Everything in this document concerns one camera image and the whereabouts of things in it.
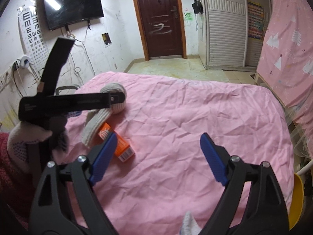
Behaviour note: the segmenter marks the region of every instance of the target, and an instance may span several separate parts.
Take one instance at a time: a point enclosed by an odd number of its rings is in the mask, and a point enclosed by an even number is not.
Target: tiled floor
[[[255,84],[251,72],[206,70],[200,59],[160,59],[135,63],[128,73],[164,75],[179,79]]]

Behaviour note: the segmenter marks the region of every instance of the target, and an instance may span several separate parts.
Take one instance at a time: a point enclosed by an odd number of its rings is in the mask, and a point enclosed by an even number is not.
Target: door handle
[[[171,12],[174,13],[174,17],[175,17],[175,18],[178,18],[177,6],[173,6],[173,9],[171,10]]]

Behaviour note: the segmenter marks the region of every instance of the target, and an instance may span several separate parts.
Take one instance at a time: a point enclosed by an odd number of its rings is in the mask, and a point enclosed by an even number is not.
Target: yellow chair
[[[292,192],[292,201],[289,210],[289,229],[291,230],[299,221],[303,207],[303,183],[301,178],[295,173],[294,189]]]

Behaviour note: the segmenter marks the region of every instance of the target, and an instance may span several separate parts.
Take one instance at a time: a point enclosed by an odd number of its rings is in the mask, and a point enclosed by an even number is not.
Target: orange box
[[[98,132],[101,139],[105,139],[109,132],[113,132],[113,129],[108,123],[104,123]],[[117,135],[117,147],[115,149],[114,155],[117,156],[122,162],[127,161],[132,157],[135,152],[131,148],[128,142],[126,142],[118,133]]]

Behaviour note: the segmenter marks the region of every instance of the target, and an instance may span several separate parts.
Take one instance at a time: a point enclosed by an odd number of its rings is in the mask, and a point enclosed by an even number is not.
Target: door frame
[[[136,12],[136,17],[137,17],[137,22],[139,26],[139,32],[141,36],[141,42],[143,46],[143,53],[145,55],[145,60],[149,61],[149,53],[148,53],[148,46],[147,46],[147,41],[146,41],[146,35],[145,31],[143,28],[143,23],[142,23],[142,15],[139,9],[139,2],[138,0],[133,0],[134,1],[134,6],[135,6],[135,12]],[[184,16],[183,16],[183,5],[182,5],[182,0],[177,0],[178,3],[178,15],[180,19],[180,28],[181,28],[181,34],[182,34],[182,45],[183,45],[183,58],[187,58],[187,51],[186,51],[186,35],[185,35],[185,24],[184,24]]]

